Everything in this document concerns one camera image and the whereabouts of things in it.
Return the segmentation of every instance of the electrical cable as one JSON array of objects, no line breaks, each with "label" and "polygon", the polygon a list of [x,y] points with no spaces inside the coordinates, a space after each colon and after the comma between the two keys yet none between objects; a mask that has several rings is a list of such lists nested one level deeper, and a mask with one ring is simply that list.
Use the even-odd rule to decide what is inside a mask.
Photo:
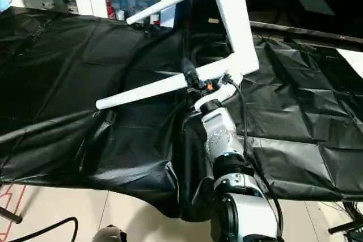
[{"label": "electrical cable", "polygon": [[65,224],[65,223],[71,222],[71,221],[74,222],[74,232],[73,232],[73,237],[72,237],[71,242],[74,242],[75,238],[77,236],[77,232],[78,232],[78,220],[75,217],[66,218],[66,219],[64,219],[62,221],[59,221],[58,223],[53,224],[53,225],[51,225],[51,226],[49,226],[47,228],[44,228],[42,230],[36,231],[34,233],[31,233],[29,235],[25,235],[23,237],[20,237],[20,238],[14,239],[14,240],[11,240],[9,242],[23,242],[23,241],[33,239],[34,237],[40,236],[40,235],[42,235],[42,234],[44,234],[46,232],[49,232],[49,231],[51,231],[51,230],[53,230],[55,228],[58,228],[59,226]]},{"label": "electrical cable", "polygon": [[325,203],[323,201],[319,201],[319,203],[321,203],[322,205],[325,205],[327,207],[330,207],[330,208],[332,208],[332,209],[334,209],[336,211],[343,212],[344,214],[346,214],[347,216],[349,216],[349,214],[347,213],[347,211],[342,206],[340,206],[338,203],[336,203],[336,202],[333,202],[332,205],[329,205],[329,204],[327,204],[327,203]]},{"label": "electrical cable", "polygon": [[[231,80],[229,75],[226,74],[224,76],[224,78],[222,79],[222,81],[232,84],[234,86],[234,88],[237,90],[237,93],[239,95],[241,106],[243,108],[243,113],[242,113],[243,127],[244,127],[243,128],[243,130],[244,130],[244,151],[243,151],[243,155],[244,155],[245,158],[247,158],[248,155],[247,155],[247,107],[246,107],[246,101],[244,99],[242,90],[239,88],[239,86],[233,80]],[[250,160],[250,162],[254,166],[255,171],[260,176],[260,178],[261,178],[262,182],[265,184],[271,198],[273,199],[273,202],[274,202],[276,210],[277,210],[277,217],[278,217],[278,234],[277,234],[277,238],[283,241],[282,232],[284,230],[284,217],[282,215],[282,210],[281,210],[280,203],[278,202],[278,199],[277,199],[276,195],[272,191],[272,188],[270,187],[270,184],[268,183],[267,179],[263,176],[262,171],[260,171],[260,169],[258,167],[256,167],[256,165],[253,163],[253,160]]]},{"label": "electrical cable", "polygon": [[[363,220],[363,214],[358,209],[358,202],[343,202],[343,206],[353,221]],[[362,232],[362,228],[353,230],[354,232]]]},{"label": "electrical cable", "polygon": [[344,234],[344,236],[348,238],[348,241],[354,240],[354,241],[357,241],[357,242],[363,242],[363,240],[355,238],[355,237],[347,236],[347,234]]}]

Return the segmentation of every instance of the red bottle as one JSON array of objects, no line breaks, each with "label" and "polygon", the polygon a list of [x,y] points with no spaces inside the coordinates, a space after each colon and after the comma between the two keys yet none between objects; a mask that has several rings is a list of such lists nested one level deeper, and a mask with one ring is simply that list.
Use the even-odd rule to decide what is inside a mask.
[{"label": "red bottle", "polygon": [[116,11],[112,7],[111,0],[106,0],[106,6],[107,6],[107,15],[108,15],[108,18],[115,19],[116,20]]}]

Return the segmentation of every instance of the floor tile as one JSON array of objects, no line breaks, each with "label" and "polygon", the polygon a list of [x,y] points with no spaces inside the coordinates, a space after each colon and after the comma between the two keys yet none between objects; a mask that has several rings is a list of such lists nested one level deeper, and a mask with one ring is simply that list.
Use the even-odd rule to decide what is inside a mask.
[{"label": "floor tile", "polygon": [[[11,188],[14,192],[13,197],[19,196],[23,188],[22,185],[14,185]],[[99,228],[107,193],[106,191],[91,189],[26,186],[17,210],[17,214],[21,213],[23,215],[23,222],[21,224],[12,224],[5,241],[28,235],[67,217],[75,216],[79,221],[76,241],[89,242]],[[67,223],[37,237],[34,241],[70,241],[73,229],[73,223]]]},{"label": "floor tile", "polygon": [[[0,207],[19,214],[19,206],[24,197],[25,185],[3,185],[0,187]],[[0,242],[6,241],[14,223],[0,217]]]},{"label": "floor tile", "polygon": [[286,242],[318,242],[314,226],[303,201],[279,200],[284,216]]},{"label": "floor tile", "polygon": [[319,242],[344,242],[342,233],[330,235],[328,229],[349,221],[341,203],[305,202]]},{"label": "floor tile", "polygon": [[188,223],[170,219],[148,203],[110,192],[101,227],[114,225],[128,234],[130,242],[210,242],[209,222]]}]

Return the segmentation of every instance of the black tarp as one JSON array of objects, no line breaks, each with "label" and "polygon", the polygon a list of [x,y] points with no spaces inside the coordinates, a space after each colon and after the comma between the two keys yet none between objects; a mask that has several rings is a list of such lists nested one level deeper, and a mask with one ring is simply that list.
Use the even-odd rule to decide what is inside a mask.
[{"label": "black tarp", "polygon": [[[95,109],[166,77],[157,71],[180,71],[182,33],[37,10],[1,15],[0,182],[112,190],[170,217],[208,219],[205,133],[185,90]],[[199,65],[228,54],[209,39],[192,35]],[[243,81],[248,142],[275,193],[362,200],[363,80],[334,49],[263,37],[255,48],[260,70]],[[241,134],[238,99],[225,105]]]}]

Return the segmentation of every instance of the metal bar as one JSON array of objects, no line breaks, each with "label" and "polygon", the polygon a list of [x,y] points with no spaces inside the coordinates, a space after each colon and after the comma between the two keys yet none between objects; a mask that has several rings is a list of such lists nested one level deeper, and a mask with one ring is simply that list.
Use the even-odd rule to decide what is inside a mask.
[{"label": "metal bar", "polygon": [[242,75],[259,69],[246,0],[216,0],[216,2],[232,50],[236,54],[235,62],[232,62],[227,70],[232,80],[239,84]]},{"label": "metal bar", "polygon": [[354,220],[352,222],[342,224],[342,225],[336,226],[334,228],[330,228],[330,229],[328,229],[328,232],[332,235],[333,233],[336,233],[336,232],[350,231],[350,230],[358,229],[358,228],[362,228],[362,227],[363,227],[363,219]]},{"label": "metal bar", "polygon": [[14,221],[16,224],[19,224],[20,222],[23,221],[23,218],[21,215],[15,215],[12,212],[9,212],[8,210],[6,210],[3,207],[0,207],[0,216],[3,218],[6,218],[8,220],[12,220]]},{"label": "metal bar", "polygon": [[326,38],[326,39],[334,39],[334,40],[339,40],[339,41],[343,41],[343,42],[349,41],[349,42],[356,42],[356,43],[363,44],[363,39],[361,39],[361,38],[344,36],[344,35],[322,32],[322,31],[313,31],[311,29],[294,28],[294,27],[281,26],[281,25],[256,22],[256,21],[250,21],[250,25],[251,25],[251,27],[256,27],[256,28],[270,29],[270,30],[283,31],[283,32],[288,32],[288,33],[316,36],[316,37],[321,37],[321,38]]}]

